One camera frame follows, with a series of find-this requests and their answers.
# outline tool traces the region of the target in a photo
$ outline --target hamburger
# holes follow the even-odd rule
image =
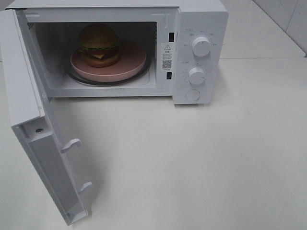
[[[119,38],[111,27],[95,23],[85,27],[79,35],[82,60],[96,68],[107,67],[119,60]]]

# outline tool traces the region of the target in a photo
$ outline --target pink plate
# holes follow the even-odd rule
[[[138,44],[121,41],[120,59],[112,66],[95,68],[87,65],[78,51],[71,55],[73,69],[82,77],[99,82],[115,82],[128,79],[137,74],[145,65],[146,51]]]

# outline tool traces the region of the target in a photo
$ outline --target control knob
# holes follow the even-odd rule
[[[189,71],[189,81],[192,85],[200,85],[206,80],[206,73],[201,68],[192,68]]]
[[[204,57],[209,54],[211,49],[211,39],[206,36],[200,36],[193,40],[192,50],[198,57]]]

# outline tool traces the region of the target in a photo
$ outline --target warning label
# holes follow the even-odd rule
[[[173,70],[173,55],[175,54],[174,43],[162,43],[161,44],[161,60],[162,70]]]

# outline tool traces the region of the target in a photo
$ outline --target tiled wall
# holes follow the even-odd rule
[[[307,53],[307,0],[254,0]]]
[[[0,0],[0,11],[4,10],[4,8],[7,7],[11,2],[13,2],[13,0]],[[0,49],[0,62],[1,61],[2,61],[2,56],[1,56],[1,49]]]

